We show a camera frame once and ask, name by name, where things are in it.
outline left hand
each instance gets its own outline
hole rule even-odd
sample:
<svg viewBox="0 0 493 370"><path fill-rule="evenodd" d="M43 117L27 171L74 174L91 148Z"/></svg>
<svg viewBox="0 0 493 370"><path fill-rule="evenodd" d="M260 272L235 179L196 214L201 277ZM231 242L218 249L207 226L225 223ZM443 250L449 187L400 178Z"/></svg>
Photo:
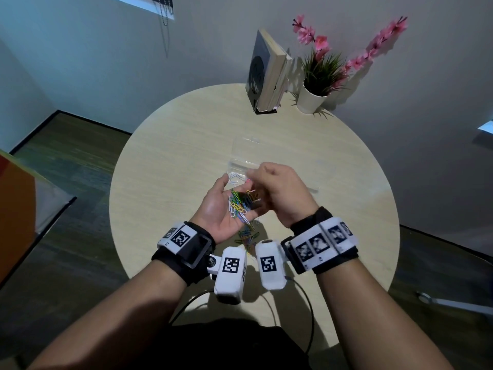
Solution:
<svg viewBox="0 0 493 370"><path fill-rule="evenodd" d="M224 190L226 184L228 184L228 174L224 174L215 181L213 187L202 200L199 209L190 219L190 222L199 225L211 234L217 244L229 239L244 226L239 218L232 218L229 213L228 203L231 190ZM246 192L252 189L253 182L251 181L234 188L237 192ZM268 209L262 205L257 209L247 211L245 217L252 221L266 212Z"/></svg>

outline right hand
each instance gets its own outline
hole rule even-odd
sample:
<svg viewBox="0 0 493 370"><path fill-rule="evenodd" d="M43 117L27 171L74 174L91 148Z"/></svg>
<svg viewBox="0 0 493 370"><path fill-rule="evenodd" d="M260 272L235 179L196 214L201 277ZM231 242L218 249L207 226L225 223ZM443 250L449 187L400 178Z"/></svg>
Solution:
<svg viewBox="0 0 493 370"><path fill-rule="evenodd" d="M293 168L272 162L262 163L258 169L247 171L256 189L263 188L269 194L269 209L276 212L285 227L314 214L318 204L305 183Z"/></svg>

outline forearm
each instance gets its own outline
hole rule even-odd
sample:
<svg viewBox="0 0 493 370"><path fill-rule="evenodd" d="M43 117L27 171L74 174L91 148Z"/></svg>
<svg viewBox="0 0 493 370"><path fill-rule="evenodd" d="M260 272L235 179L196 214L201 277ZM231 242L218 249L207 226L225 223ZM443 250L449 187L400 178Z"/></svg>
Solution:
<svg viewBox="0 0 493 370"><path fill-rule="evenodd" d="M60 334L30 368L107 369L126 363L169 322L185 288L178 274L152 261Z"/></svg>
<svg viewBox="0 0 493 370"><path fill-rule="evenodd" d="M452 368L359 260L334 267L317 279L355 369Z"/></svg>

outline pile of paper clips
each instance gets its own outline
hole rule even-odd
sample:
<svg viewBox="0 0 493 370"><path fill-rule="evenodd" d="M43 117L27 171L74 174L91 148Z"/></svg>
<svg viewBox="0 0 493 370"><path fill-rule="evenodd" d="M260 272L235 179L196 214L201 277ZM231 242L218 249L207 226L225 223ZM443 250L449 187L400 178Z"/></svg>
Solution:
<svg viewBox="0 0 493 370"><path fill-rule="evenodd" d="M244 177L237 173L229 174L229 182L233 185L237 185L238 181L232 180L233 178L238 178L244 180ZM231 217L238 217L245 226L238 231L239 239L235 240L237 244L243 244L246 247L252 245L253 240L260 235L259 232L253 234L255 227L246 217L247 211L250 211L253 207L254 202L258 201L258 194L253 191L246 191L246 193L237 192L231 190L231 195L229 196L229 213Z"/></svg>

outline potted plant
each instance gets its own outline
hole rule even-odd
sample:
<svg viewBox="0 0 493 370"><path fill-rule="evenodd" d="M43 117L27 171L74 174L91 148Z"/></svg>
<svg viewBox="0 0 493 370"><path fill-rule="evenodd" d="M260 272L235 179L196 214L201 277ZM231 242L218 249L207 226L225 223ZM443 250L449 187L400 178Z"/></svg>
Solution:
<svg viewBox="0 0 493 370"><path fill-rule="evenodd" d="M300 43L313 43L315 46L311 54L301 60L304 78L296 106L305 114L313 114L330 93L342 90L351 71L356 72L367 61L373 61L385 41L407 28L407 17L392 21L377 34L363 54L346 61L341 54L327 55L331 50L327 37L315 37L313 27L303 26L304 18L304 15L299 15L293 20L293 31L298 34Z"/></svg>

